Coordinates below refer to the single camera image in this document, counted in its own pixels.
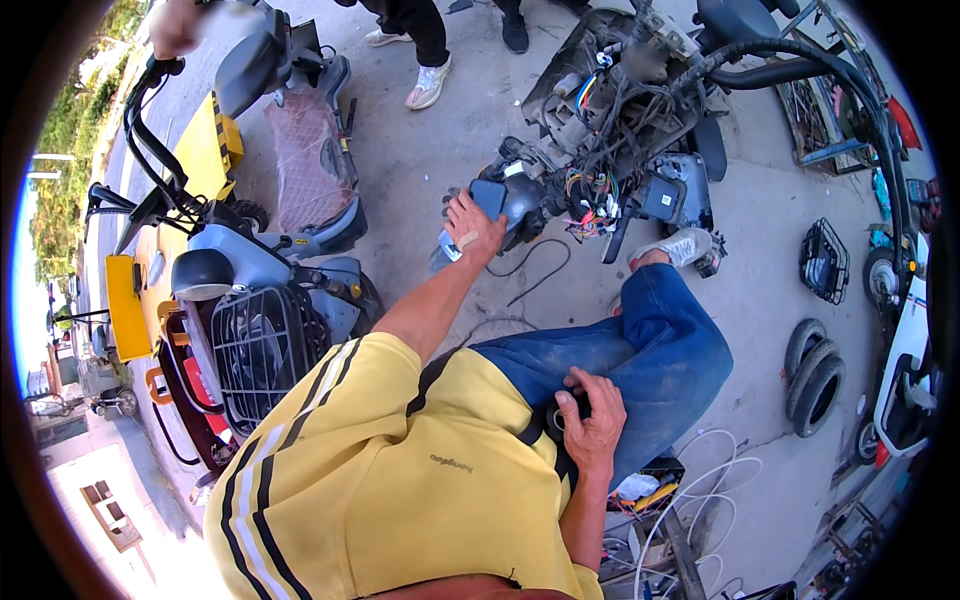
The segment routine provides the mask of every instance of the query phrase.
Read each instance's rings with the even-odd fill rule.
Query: man
[[[357,0],[336,2],[351,7]],[[376,19],[379,29],[364,37],[368,44],[383,46],[392,41],[416,42],[420,72],[417,84],[407,95],[406,107],[420,110],[433,106],[440,98],[444,80],[453,65],[446,50],[444,20],[437,6],[432,0],[361,0],[361,3],[368,11],[379,15]],[[213,3],[196,0],[196,4]],[[155,56],[173,59],[196,49],[200,44],[198,35],[202,16],[195,0],[168,0],[157,9],[150,27]]]
[[[548,0],[559,4],[572,12],[577,18],[587,14],[593,7],[588,0]],[[523,54],[530,47],[530,37],[527,35],[527,24],[520,13],[520,0],[493,0],[493,3],[503,11],[503,43],[514,54]]]
[[[730,373],[675,269],[709,236],[684,229],[633,253],[621,316],[461,348],[421,374],[505,231],[467,190],[447,215],[462,258],[328,352],[217,482],[204,538],[235,596],[599,599],[608,492]],[[535,420],[554,401],[559,446]],[[576,469],[561,478],[563,456]]]

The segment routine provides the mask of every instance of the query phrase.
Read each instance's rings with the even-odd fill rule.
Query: concrete floor
[[[447,4],[441,1],[442,12]],[[693,0],[656,4],[682,24],[688,22],[695,6]],[[351,254],[362,261],[390,305],[427,277],[426,257],[436,245],[442,225],[440,198],[446,188],[466,185],[475,177],[494,156],[504,135],[532,139],[536,134],[534,128],[525,126],[514,102],[525,97],[576,19],[544,0],[525,0],[530,51],[515,56],[500,40],[500,13],[492,6],[476,4],[467,11],[445,15],[453,71],[434,107],[410,112],[403,100],[417,78],[413,44],[368,47],[362,36],[375,27],[375,17],[359,5],[344,9],[308,0],[275,0],[274,5],[288,11],[295,23],[316,18],[321,43],[336,47],[350,59],[352,80],[341,101],[359,100],[350,149],[370,224],[367,236]],[[593,5],[629,6],[626,0]],[[153,103],[147,123],[155,132],[165,132],[169,125],[170,147],[212,86],[216,66],[232,43],[226,38],[206,40],[188,57],[184,73],[172,79]],[[261,99],[238,119],[247,156],[235,177],[241,197],[273,209],[276,157],[261,112],[268,102]],[[724,583],[742,577],[743,589],[750,591],[789,580],[803,563],[821,515],[833,504],[830,476],[840,448],[858,421],[854,405],[868,387],[877,330],[875,311],[866,302],[859,271],[868,250],[864,228],[879,220],[868,177],[834,179],[798,168],[780,102],[771,89],[736,92],[719,104],[728,106],[718,108],[731,110],[730,116],[721,120],[730,167],[723,182],[710,186],[710,196],[730,256],[717,276],[702,280],[691,271],[684,273],[684,279],[726,336],[734,368],[713,405],[677,447],[695,437],[698,429],[727,429],[741,443],[740,455],[760,458],[764,469],[749,487],[732,493],[737,519],[717,552],[724,561],[723,571],[718,575],[716,561],[702,567],[708,595],[715,579]],[[117,161],[123,161],[123,152],[115,149],[108,182],[116,177],[109,173],[120,170]],[[130,197],[140,198],[147,190],[146,176],[133,169]],[[839,306],[817,299],[798,278],[801,241],[810,225],[825,216],[851,255],[850,287]],[[509,279],[481,276],[446,347],[461,342],[475,325],[491,317],[522,316],[539,327],[563,327],[589,324],[607,315],[609,302],[629,273],[627,253],[621,253],[617,264],[601,266],[601,241],[577,247],[559,220],[550,224],[545,236],[571,245],[572,257],[566,268],[510,309],[505,306],[508,299],[558,265],[563,251],[538,250]],[[633,222],[624,248],[656,237],[653,225]],[[109,251],[105,241],[100,246],[90,255]],[[524,254],[526,250],[521,248],[496,258],[492,269],[507,271]],[[847,382],[824,428],[815,437],[801,440],[792,434],[783,414],[787,386],[780,370],[787,339],[806,317],[823,321],[839,345]],[[474,341],[520,328],[490,324],[475,334]],[[134,369],[140,372],[146,367]],[[687,477],[696,478],[729,458],[729,441],[714,438],[684,456]],[[169,457],[159,458],[169,461]],[[750,468],[733,472],[730,486],[749,476]],[[185,482],[190,476],[185,473],[179,479]],[[718,505],[709,511],[708,549],[722,536],[730,518],[729,506]]]

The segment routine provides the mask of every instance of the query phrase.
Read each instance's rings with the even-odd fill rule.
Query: blue jeans
[[[723,334],[677,270],[641,267],[620,290],[621,316],[584,327],[530,331],[472,346],[531,407],[564,389],[570,367],[620,388],[627,422],[611,491],[676,442],[706,412],[733,368]]]

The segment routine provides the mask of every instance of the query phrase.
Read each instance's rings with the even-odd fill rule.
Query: metal basket
[[[210,342],[231,428],[254,428],[330,347],[324,318],[299,287],[272,285],[223,297]]]
[[[839,304],[850,282],[850,254],[827,219],[810,228],[800,252],[800,279],[819,298]]]

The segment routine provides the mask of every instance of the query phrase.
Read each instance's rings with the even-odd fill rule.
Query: sky
[[[13,274],[11,307],[13,322],[13,350],[16,353],[16,374],[21,392],[27,389],[27,373],[36,371],[40,361],[47,360],[47,311],[50,303],[45,287],[37,285],[34,276],[33,240],[30,238],[30,220],[36,211],[36,192],[24,186],[13,239]]]

